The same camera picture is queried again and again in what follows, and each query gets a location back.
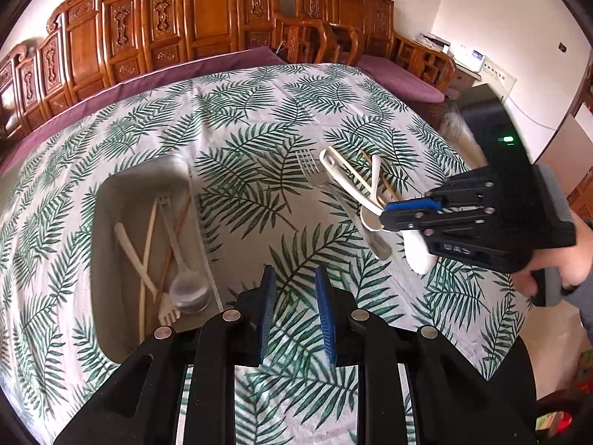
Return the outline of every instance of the sofa cushion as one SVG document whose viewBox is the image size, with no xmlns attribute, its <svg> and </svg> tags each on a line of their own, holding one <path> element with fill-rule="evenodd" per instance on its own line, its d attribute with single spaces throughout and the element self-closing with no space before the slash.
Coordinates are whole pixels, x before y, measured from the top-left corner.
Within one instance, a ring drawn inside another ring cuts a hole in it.
<svg viewBox="0 0 593 445">
<path fill-rule="evenodd" d="M 427 103 L 441 103 L 445 100 L 445 95 L 440 90 L 388 59 L 363 55 L 357 68 L 402 100 Z"/>
</svg>

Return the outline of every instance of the metal screw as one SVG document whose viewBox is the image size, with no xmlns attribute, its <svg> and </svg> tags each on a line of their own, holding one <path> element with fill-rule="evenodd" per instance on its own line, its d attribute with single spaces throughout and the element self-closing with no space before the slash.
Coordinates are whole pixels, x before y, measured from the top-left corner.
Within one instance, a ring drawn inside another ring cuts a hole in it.
<svg viewBox="0 0 593 445">
<path fill-rule="evenodd" d="M 167 339 L 173 334 L 173 330 L 168 326 L 159 326 L 154 330 L 154 337 L 156 339 Z"/>
<path fill-rule="evenodd" d="M 366 321 L 369 319 L 369 312 L 361 309 L 352 311 L 352 319 L 354 321 Z"/>
<path fill-rule="evenodd" d="M 439 332 L 436 328 L 432 326 L 424 326 L 420 330 L 420 334 L 424 336 L 426 339 L 434 339 L 439 335 Z"/>
<path fill-rule="evenodd" d="M 241 313 L 237 310 L 226 310 L 222 314 L 222 319 L 225 321 L 237 321 L 241 317 Z"/>
</svg>

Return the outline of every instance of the carved wooden backrest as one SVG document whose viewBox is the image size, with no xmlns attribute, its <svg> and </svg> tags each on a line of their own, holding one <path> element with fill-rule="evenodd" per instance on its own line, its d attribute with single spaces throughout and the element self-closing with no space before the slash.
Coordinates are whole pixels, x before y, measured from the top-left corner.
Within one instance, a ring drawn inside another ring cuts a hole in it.
<svg viewBox="0 0 593 445">
<path fill-rule="evenodd" d="M 296 0 L 295 7 L 297 18 L 320 18 L 360 28 L 365 36 L 365 53 L 378 56 L 391 53 L 391 0 Z"/>
<path fill-rule="evenodd" d="M 18 141 L 105 88 L 212 55 L 271 46 L 278 0 L 66 0 L 48 36 L 0 62 L 0 139 Z"/>
</svg>

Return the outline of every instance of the beige fork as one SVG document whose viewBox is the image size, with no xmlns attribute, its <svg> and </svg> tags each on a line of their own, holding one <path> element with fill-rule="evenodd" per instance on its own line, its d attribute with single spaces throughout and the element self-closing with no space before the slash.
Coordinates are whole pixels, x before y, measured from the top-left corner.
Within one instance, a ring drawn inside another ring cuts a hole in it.
<svg viewBox="0 0 593 445">
<path fill-rule="evenodd" d="M 296 151 L 296 160 L 307 182 L 313 187 L 319 187 L 330 193 L 337 200 L 337 203 L 342 206 L 342 209 L 344 209 L 344 212 L 350 218 L 352 224 L 354 224 L 358 233 L 362 236 L 364 242 L 366 242 L 377 259 L 380 261 L 389 259 L 391 256 L 391 247 L 389 244 L 378 233 L 372 233 L 362 225 L 354 209 L 351 208 L 348 202 L 340 196 L 340 193 L 331 184 L 331 177 L 327 175 L 327 172 L 319 170 L 311 150 L 298 149 Z"/>
</svg>

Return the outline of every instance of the gray tray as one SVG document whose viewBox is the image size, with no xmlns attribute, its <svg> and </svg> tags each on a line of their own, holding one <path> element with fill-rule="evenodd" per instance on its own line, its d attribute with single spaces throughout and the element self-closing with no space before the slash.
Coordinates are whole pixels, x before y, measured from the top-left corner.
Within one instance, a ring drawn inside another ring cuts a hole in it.
<svg viewBox="0 0 593 445">
<path fill-rule="evenodd" d="M 209 281 L 212 297 L 197 314 L 185 315 L 175 323 L 177 331 L 203 325 L 222 311 L 222 303 L 206 257 L 194 204 L 189 163 L 179 155 L 152 159 L 106 179 L 97 193 L 91 245 L 91 303 L 97 341 L 107 357 L 123 362 L 139 343 L 138 302 L 140 279 L 113 233 L 121 221 L 140 260 L 152 203 L 158 194 L 170 193 L 173 214 L 177 216 L 190 196 L 191 202 L 179 233 L 179 244 L 190 269 Z M 162 215 L 157 211 L 148 274 L 158 286 L 165 256 L 170 249 Z M 177 273 L 174 259 L 165 279 L 164 291 Z M 147 327 L 158 326 L 158 309 L 146 292 Z"/>
</svg>

